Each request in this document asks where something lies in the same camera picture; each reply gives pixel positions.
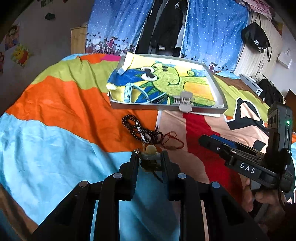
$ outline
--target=wooden cabinet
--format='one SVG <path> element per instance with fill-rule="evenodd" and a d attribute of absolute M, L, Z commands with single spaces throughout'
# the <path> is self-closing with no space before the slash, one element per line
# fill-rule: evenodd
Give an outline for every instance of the wooden cabinet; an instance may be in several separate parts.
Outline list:
<path fill-rule="evenodd" d="M 257 13 L 252 11 L 251 14 L 251 22 L 254 22 L 257 17 Z M 260 19 L 261 27 L 267 35 L 271 46 L 269 47 L 269 53 L 272 51 L 270 61 L 267 61 L 266 49 L 264 50 L 264 53 L 259 53 L 253 48 L 244 45 L 237 66 L 234 70 L 234 74 L 237 76 L 239 74 L 244 74 L 255 79 L 257 72 L 262 73 L 266 78 L 269 78 L 272 75 L 274 65 L 283 46 L 283 40 L 271 21 L 261 14 Z M 259 17 L 256 19 L 256 23 L 260 25 Z M 263 75 L 257 74 L 257 80 L 261 80 Z"/>
<path fill-rule="evenodd" d="M 71 29 L 71 54 L 85 53 L 87 27 Z"/>

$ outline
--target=pink cloth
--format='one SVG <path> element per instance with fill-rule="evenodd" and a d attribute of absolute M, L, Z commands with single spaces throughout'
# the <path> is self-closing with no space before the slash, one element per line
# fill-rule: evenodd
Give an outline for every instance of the pink cloth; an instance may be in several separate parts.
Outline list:
<path fill-rule="evenodd" d="M 268 20 L 272 20 L 272 14 L 270 12 L 270 9 L 272 9 L 264 0 L 243 0 L 244 2 L 248 3 L 250 5 L 250 8 L 254 12 L 261 13 L 265 17 L 268 18 Z"/>

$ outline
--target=green fabric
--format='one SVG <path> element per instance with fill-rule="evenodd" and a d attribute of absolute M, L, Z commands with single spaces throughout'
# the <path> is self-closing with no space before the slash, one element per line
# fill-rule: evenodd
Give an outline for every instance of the green fabric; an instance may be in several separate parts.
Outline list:
<path fill-rule="evenodd" d="M 228 109 L 227 109 L 227 111 L 225 111 L 224 115 L 227 115 L 227 116 L 234 115 L 236 100 L 238 97 L 240 97 L 242 100 L 251 101 L 257 107 L 259 114 L 260 114 L 260 118 L 265 123 L 267 123 L 267 110 L 269 109 L 267 104 L 262 103 L 251 92 L 244 91 L 244 90 L 238 90 L 235 86 L 226 84 L 219 77 L 217 77 L 217 76 L 214 76 L 214 77 L 215 77 L 216 81 L 218 82 L 221 90 L 223 91 L 224 96 L 227 101 L 227 104 L 228 104 Z"/>
<path fill-rule="evenodd" d="M 91 64 L 87 60 L 76 58 L 60 61 L 44 70 L 32 84 L 43 81 L 48 75 L 62 81 L 75 81 L 80 89 L 99 88 L 102 93 L 107 93 L 107 80 L 117 67 L 117 61 L 105 61 Z"/>

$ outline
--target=black device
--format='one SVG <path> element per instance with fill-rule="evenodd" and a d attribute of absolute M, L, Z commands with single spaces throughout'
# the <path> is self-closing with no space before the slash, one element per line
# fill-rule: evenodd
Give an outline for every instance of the black device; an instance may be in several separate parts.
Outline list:
<path fill-rule="evenodd" d="M 260 26 L 256 23 L 256 19 L 259 17 Z M 261 27 L 261 19 L 259 13 L 254 22 L 252 22 L 247 27 L 243 28 L 241 31 L 242 40 L 253 49 L 257 50 L 260 53 L 264 53 L 264 50 L 267 50 L 267 61 L 270 61 L 271 52 L 269 54 L 270 43 L 268 37 L 264 30 Z"/>
<path fill-rule="evenodd" d="M 119 241 L 119 200 L 135 193 L 139 156 L 120 166 L 104 181 L 81 181 L 33 232 L 31 241 L 89 241 L 96 200 L 94 240 Z M 205 184 L 181 173 L 167 151 L 160 157 L 165 193 L 169 201 L 181 201 L 180 241 L 205 240 L 203 200 L 210 241 L 268 241 L 254 220 L 220 186 Z"/>
<path fill-rule="evenodd" d="M 291 162 L 292 111 L 279 102 L 274 102 L 268 109 L 269 139 L 266 154 L 244 144 L 229 141 L 222 137 L 203 135 L 199 139 L 201 146 L 218 153 L 225 160 L 225 166 L 250 178 L 267 189 L 279 189 L 290 192 L 294 177 L 287 170 Z M 254 203 L 255 217 L 261 204 Z"/>

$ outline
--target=red fabric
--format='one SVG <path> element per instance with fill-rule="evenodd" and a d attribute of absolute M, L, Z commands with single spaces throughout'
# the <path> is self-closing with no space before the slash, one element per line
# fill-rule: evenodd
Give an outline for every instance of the red fabric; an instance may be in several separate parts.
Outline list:
<path fill-rule="evenodd" d="M 242 201 L 242 182 L 239 174 L 224 166 L 224 160 L 218 154 L 202 147 L 198 139 L 202 135 L 218 135 L 212 131 L 206 123 L 204 116 L 195 114 L 183 114 L 186 119 L 186 141 L 188 152 L 197 156 L 205 165 L 205 171 L 210 182 L 219 182 L 237 202 Z"/>

